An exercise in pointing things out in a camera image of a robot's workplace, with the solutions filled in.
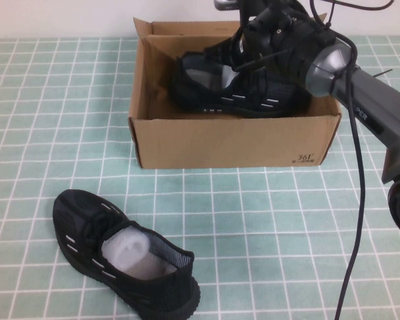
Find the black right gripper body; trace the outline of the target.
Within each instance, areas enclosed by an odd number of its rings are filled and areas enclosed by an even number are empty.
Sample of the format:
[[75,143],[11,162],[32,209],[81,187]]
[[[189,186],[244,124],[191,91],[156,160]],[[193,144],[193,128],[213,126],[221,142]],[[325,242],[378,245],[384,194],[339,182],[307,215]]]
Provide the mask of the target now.
[[[283,44],[288,31],[293,26],[293,18],[299,12],[298,1],[242,1],[241,2],[241,54],[244,57],[259,57],[261,55],[276,55],[278,57],[292,56],[294,44]],[[269,45],[245,45],[243,28],[256,18],[270,20]]]

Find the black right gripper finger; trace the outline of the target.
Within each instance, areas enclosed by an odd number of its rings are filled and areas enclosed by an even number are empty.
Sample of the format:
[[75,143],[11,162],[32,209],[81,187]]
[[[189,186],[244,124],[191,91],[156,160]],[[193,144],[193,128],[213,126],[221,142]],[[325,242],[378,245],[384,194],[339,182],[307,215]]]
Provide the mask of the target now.
[[269,45],[270,44],[270,20],[256,18],[243,28],[243,42],[245,45]]

